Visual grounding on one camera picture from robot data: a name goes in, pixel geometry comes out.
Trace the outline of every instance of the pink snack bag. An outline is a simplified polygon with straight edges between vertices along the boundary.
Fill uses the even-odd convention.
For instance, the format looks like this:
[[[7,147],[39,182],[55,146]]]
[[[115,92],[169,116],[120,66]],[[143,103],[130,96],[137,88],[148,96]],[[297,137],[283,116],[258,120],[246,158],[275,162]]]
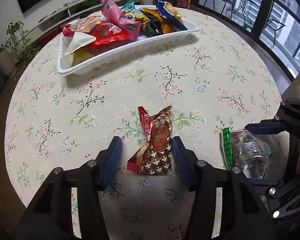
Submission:
[[[138,39],[141,22],[135,22],[127,19],[124,13],[112,0],[105,0],[103,2],[101,12],[114,25],[125,30],[132,41],[136,41]]]

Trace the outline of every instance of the chocolate wrapper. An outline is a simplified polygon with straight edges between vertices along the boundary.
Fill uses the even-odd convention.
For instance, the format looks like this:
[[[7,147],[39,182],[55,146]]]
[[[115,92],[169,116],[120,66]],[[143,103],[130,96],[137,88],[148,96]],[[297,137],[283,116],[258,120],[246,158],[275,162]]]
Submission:
[[[128,160],[127,170],[150,175],[169,175],[171,169],[171,106],[149,117],[138,107],[147,142]]]

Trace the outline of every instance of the blue snack bag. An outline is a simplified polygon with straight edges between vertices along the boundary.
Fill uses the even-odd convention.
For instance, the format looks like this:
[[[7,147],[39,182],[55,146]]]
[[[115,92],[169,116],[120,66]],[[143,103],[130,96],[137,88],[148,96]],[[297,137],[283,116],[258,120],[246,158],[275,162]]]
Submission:
[[[176,29],[181,31],[188,30],[183,24],[181,16],[177,10],[165,0],[153,0],[160,16],[171,23]]]

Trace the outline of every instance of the blue gripper pad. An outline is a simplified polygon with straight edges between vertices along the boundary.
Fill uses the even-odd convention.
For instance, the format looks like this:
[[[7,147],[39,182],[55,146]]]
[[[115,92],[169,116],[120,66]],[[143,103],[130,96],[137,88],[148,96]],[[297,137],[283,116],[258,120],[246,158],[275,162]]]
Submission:
[[[171,152],[183,184],[189,191],[197,190],[199,188],[198,173],[195,169],[197,156],[184,147],[179,136],[172,139]]]
[[[122,141],[118,136],[113,137],[108,149],[99,152],[96,158],[98,168],[93,175],[93,184],[97,190],[105,191],[112,182],[121,153]]]

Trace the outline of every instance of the yellow snack bag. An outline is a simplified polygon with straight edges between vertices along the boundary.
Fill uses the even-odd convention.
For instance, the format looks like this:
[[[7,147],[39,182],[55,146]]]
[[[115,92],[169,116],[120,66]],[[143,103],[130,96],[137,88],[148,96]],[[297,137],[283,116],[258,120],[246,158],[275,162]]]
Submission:
[[[170,14],[174,15],[174,16],[177,18],[177,20],[183,24],[181,15],[180,15],[180,14],[178,13],[178,11],[172,6],[171,3],[166,2],[164,8],[165,8]]]
[[[142,10],[144,10],[145,12],[150,13],[153,16],[158,18],[161,28],[162,28],[162,31],[163,31],[163,34],[174,33],[176,31],[175,28],[172,26],[172,24],[168,23],[165,19],[163,19],[160,16],[160,14],[158,13],[157,10],[148,9],[148,8],[142,8]]]

